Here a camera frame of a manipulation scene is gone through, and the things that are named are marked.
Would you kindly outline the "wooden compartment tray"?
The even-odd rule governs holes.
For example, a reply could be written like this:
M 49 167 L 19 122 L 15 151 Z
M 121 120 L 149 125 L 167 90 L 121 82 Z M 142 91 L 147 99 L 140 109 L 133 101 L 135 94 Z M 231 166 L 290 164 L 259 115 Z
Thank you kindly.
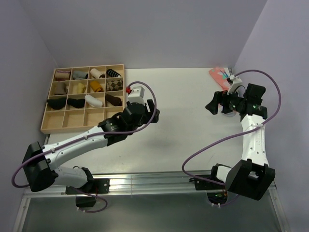
M 41 132 L 76 132 L 122 112 L 126 105 L 123 64 L 54 70 Z

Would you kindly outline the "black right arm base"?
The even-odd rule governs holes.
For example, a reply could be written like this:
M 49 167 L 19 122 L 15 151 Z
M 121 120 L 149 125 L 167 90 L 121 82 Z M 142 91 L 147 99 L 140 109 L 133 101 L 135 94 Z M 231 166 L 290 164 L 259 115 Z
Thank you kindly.
M 220 208 L 229 205 L 239 197 L 239 195 L 230 197 L 223 181 L 213 178 L 210 174 L 196 175 L 196 177 L 191 177 L 189 181 L 194 183 L 196 191 L 206 191 L 212 207 Z

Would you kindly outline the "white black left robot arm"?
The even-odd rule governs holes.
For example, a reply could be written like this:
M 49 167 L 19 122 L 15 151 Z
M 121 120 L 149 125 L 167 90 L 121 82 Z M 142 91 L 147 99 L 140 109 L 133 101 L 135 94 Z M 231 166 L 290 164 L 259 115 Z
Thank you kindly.
M 89 151 L 125 140 L 139 127 L 158 122 L 159 114 L 153 100 L 147 100 L 145 104 L 128 102 L 122 112 L 78 136 L 44 147 L 38 142 L 31 143 L 22 163 L 28 186 L 33 192 L 45 190 L 51 185 L 63 185 L 89 193 L 94 187 L 89 169 L 66 168 L 63 164 Z

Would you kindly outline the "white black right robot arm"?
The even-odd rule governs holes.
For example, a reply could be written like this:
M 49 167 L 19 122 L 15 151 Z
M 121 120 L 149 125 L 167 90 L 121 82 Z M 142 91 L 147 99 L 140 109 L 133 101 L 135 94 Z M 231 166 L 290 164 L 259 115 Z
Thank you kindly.
M 263 86 L 248 84 L 243 97 L 237 93 L 216 91 L 206 109 L 213 115 L 222 106 L 222 113 L 236 111 L 240 115 L 243 132 L 241 160 L 232 168 L 216 164 L 211 169 L 209 183 L 213 188 L 225 184 L 227 191 L 260 200 L 275 178 L 275 170 L 270 168 L 265 149 L 265 126 L 267 108 L 262 106 Z

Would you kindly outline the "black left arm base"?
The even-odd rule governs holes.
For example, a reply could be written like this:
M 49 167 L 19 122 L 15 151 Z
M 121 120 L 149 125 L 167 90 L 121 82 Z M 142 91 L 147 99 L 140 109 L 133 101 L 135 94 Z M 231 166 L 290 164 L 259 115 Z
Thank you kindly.
M 66 195 L 75 195 L 75 205 L 80 209 L 90 209 L 99 201 L 100 194 L 109 193 L 110 180 L 108 178 L 95 178 L 87 187 L 74 188 L 67 186 Z

